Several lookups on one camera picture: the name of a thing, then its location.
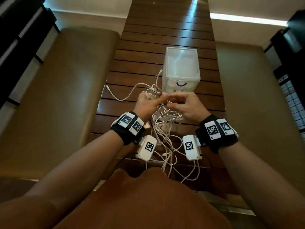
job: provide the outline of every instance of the hand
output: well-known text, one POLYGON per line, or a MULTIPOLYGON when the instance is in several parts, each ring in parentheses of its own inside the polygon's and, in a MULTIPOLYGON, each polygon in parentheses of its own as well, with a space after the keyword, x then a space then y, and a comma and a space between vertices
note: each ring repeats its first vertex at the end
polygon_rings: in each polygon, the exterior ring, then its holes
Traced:
POLYGON ((171 93, 168 94, 168 99, 173 102, 167 104, 169 109, 181 112, 183 117, 195 123, 200 123, 211 115, 193 92, 171 93))
POLYGON ((162 95, 154 100, 147 99, 146 93, 142 92, 135 104, 135 109, 133 110, 138 117, 146 123, 149 118, 157 111, 158 105, 166 102, 168 94, 163 92, 162 95))

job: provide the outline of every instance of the brown upholstered seat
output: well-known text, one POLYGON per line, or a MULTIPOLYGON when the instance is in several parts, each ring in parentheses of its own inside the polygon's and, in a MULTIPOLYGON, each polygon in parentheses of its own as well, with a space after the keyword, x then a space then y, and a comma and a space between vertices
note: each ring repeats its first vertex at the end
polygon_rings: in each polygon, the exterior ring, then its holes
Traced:
POLYGON ((62 30, 0 138, 0 176, 40 179, 84 145, 119 39, 62 30))

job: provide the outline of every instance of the transparent plastic box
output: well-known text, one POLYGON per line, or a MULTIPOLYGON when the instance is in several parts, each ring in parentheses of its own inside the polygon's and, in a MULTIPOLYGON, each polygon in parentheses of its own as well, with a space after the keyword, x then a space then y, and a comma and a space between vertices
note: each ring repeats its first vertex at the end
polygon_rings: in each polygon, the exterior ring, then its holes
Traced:
POLYGON ((199 82, 197 50, 167 47, 162 74, 162 91, 193 92, 199 82))

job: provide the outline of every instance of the wooden table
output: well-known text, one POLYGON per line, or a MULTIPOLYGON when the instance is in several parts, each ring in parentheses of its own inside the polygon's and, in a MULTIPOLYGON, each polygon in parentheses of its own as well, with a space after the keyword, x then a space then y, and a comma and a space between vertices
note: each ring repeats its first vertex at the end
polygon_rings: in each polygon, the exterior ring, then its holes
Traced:
MULTIPOLYGON (((137 83, 154 84, 156 76, 163 68, 168 46, 197 49, 201 81, 195 93, 212 114, 224 118, 225 104, 207 1, 200 0, 195 4, 193 0, 133 0, 106 81, 113 94, 124 99, 137 83)), ((124 102, 115 100, 104 88, 88 142, 107 132, 118 116, 132 111, 144 88, 135 88, 124 102)), ((182 137, 195 134, 197 128, 197 125, 184 120, 182 124, 174 125, 172 133, 182 137)), ((136 150, 137 146, 133 144, 124 146, 108 167, 103 179, 110 177, 122 157, 136 150)), ((208 148, 201 150, 204 158, 199 161, 200 178, 195 182, 185 181, 185 184, 192 189, 210 191, 220 196, 224 193, 237 194, 220 156, 208 148)), ((177 169, 187 175, 193 168, 193 162, 177 156, 177 169)), ((145 169, 145 163, 124 159, 120 167, 136 177, 145 169)), ((180 181, 182 179, 174 172, 171 178, 180 181)))

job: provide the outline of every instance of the wrist strap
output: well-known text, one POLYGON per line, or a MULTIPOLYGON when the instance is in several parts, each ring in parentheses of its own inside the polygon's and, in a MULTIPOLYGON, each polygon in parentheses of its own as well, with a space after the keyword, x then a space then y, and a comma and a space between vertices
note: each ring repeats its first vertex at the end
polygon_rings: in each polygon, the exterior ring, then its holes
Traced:
POLYGON ((143 125, 144 122, 134 112, 127 112, 115 120, 110 129, 122 138, 124 145, 131 142, 137 145, 145 133, 143 125))
POLYGON ((209 146, 210 150, 218 153, 220 147, 227 147, 238 142, 236 131, 225 119, 210 115, 200 123, 196 130, 201 146, 209 146))

